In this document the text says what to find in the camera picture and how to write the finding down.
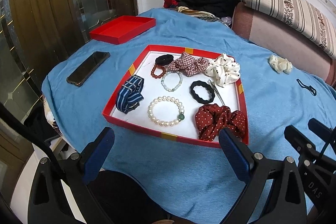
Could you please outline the red polka dot scrunchie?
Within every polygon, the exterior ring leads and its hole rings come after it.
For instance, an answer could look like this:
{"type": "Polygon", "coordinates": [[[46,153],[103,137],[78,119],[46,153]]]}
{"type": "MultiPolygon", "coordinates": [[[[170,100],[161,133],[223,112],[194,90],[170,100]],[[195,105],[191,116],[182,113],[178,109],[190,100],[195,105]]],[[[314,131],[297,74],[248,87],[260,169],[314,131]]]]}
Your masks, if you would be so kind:
{"type": "Polygon", "coordinates": [[[232,112],[228,106],[219,106],[216,103],[201,106],[195,114],[198,137],[203,141],[213,141],[224,128],[244,139],[247,136],[246,121],[246,116],[240,110],[232,112]]]}

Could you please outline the silver hair clip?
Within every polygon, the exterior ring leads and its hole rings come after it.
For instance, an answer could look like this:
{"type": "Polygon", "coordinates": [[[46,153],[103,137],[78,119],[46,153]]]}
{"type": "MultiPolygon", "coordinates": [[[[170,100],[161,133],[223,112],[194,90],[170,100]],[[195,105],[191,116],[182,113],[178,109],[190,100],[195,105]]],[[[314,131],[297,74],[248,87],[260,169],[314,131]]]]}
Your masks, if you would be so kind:
{"type": "Polygon", "coordinates": [[[212,89],[214,90],[215,94],[219,98],[219,100],[222,103],[222,105],[225,106],[224,100],[222,99],[221,94],[219,93],[217,87],[215,86],[215,83],[213,81],[211,81],[211,80],[208,80],[208,84],[212,87],[212,89]]]}

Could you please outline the white polka dot scrunchie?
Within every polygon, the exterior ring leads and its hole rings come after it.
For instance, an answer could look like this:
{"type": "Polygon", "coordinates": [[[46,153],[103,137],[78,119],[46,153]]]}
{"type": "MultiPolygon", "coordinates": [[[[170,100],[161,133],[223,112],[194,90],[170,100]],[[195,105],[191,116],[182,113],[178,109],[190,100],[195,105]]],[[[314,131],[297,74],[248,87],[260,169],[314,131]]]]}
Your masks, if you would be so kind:
{"type": "Polygon", "coordinates": [[[236,83],[240,79],[240,64],[233,57],[222,53],[219,57],[209,62],[204,71],[208,77],[212,77],[217,86],[236,83]]]}

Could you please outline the red gingham scrunchie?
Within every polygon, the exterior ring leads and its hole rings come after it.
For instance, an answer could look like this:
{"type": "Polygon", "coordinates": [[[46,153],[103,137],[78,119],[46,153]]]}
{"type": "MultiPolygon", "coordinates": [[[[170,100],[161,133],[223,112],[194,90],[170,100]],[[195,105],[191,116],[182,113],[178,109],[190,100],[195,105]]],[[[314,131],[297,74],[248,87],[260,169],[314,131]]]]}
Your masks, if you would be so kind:
{"type": "Polygon", "coordinates": [[[168,69],[173,72],[184,71],[187,77],[204,72],[209,66],[209,61],[204,57],[194,58],[187,52],[183,52],[181,57],[168,65],[168,69]]]}

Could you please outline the red white jewelry box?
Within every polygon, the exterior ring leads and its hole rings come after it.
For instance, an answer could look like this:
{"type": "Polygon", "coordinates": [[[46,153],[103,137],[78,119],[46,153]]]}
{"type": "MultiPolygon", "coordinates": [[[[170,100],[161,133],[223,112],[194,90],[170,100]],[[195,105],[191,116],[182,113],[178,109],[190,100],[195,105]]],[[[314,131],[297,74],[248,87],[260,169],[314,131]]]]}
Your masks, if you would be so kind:
{"type": "MultiPolygon", "coordinates": [[[[108,102],[106,103],[102,115],[111,124],[118,125],[123,128],[127,128],[142,134],[156,136],[163,139],[169,139],[172,141],[179,141],[182,143],[202,145],[213,148],[220,148],[218,137],[212,142],[202,141],[198,138],[198,130],[195,127],[194,116],[201,107],[196,100],[190,94],[190,85],[194,81],[204,81],[208,83],[209,77],[203,73],[199,73],[192,77],[186,77],[183,75],[181,86],[174,92],[166,91],[162,84],[161,79],[153,78],[150,73],[154,67],[154,63],[157,57],[171,54],[174,59],[181,56],[183,52],[189,53],[194,58],[204,57],[209,61],[212,61],[219,57],[221,54],[216,52],[209,52],[204,50],[177,47],[177,46],[163,46],[163,45],[148,45],[139,54],[139,56],[133,61],[130,68],[126,71],[123,78],[118,83],[108,102]],[[141,95],[143,100],[139,102],[139,106],[127,114],[120,112],[116,108],[117,94],[122,88],[122,85],[132,76],[136,75],[144,79],[143,89],[141,95]],[[181,121],[181,124],[177,126],[160,126],[152,122],[147,116],[147,108],[150,102],[159,96],[171,96],[175,99],[179,99],[185,108],[185,119],[181,121]]],[[[239,79],[236,83],[226,85],[225,87],[217,86],[217,89],[224,100],[226,106],[231,111],[240,110],[247,117],[247,107],[245,104],[244,89],[242,80],[239,79]]],[[[155,116],[158,119],[165,121],[171,121],[175,115],[178,115],[178,108],[172,106],[172,103],[159,103],[153,110],[155,116]]],[[[242,139],[242,142],[249,144],[249,132],[248,132],[248,119],[246,121],[247,136],[242,139]]]]}

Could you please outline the thin black hair elastics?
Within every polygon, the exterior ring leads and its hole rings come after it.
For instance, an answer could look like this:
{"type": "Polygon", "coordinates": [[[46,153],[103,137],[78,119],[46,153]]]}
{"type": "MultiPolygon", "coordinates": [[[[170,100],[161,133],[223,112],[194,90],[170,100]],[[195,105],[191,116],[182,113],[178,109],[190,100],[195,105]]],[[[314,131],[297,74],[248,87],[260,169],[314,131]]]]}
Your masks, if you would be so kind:
{"type": "Polygon", "coordinates": [[[296,81],[301,88],[308,90],[313,96],[317,95],[317,91],[314,87],[304,84],[300,79],[296,79],[296,81]]]}

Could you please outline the cream polka dot scrunchie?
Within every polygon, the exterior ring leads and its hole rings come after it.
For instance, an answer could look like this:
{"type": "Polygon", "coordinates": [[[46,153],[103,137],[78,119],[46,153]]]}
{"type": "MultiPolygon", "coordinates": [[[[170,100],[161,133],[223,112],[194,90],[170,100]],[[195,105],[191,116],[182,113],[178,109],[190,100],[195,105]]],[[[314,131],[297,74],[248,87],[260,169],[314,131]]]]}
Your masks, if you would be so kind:
{"type": "Polygon", "coordinates": [[[268,58],[268,63],[271,66],[271,68],[278,74],[280,73],[290,74],[293,69],[293,65],[290,61],[276,55],[270,55],[270,57],[268,58]]]}

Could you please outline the black smartphone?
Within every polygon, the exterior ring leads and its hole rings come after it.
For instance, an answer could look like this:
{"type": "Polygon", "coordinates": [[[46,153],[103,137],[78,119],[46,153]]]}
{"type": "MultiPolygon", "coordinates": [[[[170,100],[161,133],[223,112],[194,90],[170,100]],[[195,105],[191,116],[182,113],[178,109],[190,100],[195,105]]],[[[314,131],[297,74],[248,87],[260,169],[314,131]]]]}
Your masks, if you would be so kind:
{"type": "Polygon", "coordinates": [[[67,77],[67,83],[81,87],[92,73],[109,57],[109,52],[96,51],[92,53],[67,77]]]}

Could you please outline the striped floral pillow back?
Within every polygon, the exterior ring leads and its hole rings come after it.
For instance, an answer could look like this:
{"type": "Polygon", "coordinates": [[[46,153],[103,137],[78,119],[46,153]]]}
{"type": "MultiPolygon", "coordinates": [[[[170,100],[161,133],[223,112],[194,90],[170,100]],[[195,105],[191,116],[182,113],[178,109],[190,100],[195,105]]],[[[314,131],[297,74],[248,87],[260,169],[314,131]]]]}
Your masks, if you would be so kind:
{"type": "Polygon", "coordinates": [[[306,0],[241,0],[245,6],[287,24],[335,59],[335,28],[306,0]]]}

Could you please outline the dark clothes pile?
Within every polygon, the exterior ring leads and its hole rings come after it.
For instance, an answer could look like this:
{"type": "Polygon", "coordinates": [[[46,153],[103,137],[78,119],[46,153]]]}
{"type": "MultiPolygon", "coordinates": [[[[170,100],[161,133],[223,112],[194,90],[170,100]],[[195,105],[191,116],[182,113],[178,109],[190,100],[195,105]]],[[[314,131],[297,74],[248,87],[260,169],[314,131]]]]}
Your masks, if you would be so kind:
{"type": "Polygon", "coordinates": [[[218,18],[232,17],[240,0],[163,0],[163,7],[187,7],[195,11],[204,11],[218,18]]]}

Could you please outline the red box lid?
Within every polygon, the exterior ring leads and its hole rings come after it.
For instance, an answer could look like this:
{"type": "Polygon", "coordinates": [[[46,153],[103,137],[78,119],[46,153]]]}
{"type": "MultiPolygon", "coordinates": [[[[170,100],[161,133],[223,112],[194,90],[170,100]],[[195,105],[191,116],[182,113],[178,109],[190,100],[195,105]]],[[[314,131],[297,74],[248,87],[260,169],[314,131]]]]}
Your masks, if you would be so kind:
{"type": "Polygon", "coordinates": [[[155,27],[155,18],[142,16],[120,16],[89,32],[90,38],[119,45],[155,27]]]}

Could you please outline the wooden glass door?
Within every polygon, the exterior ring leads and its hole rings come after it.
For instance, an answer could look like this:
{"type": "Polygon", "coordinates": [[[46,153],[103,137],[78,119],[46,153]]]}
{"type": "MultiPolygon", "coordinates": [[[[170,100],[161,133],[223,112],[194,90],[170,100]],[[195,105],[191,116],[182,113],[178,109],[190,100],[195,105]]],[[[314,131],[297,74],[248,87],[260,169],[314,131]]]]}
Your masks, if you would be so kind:
{"type": "Polygon", "coordinates": [[[42,82],[55,65],[96,27],[136,14],[136,0],[1,0],[1,103],[24,121],[42,103],[42,82]]]}

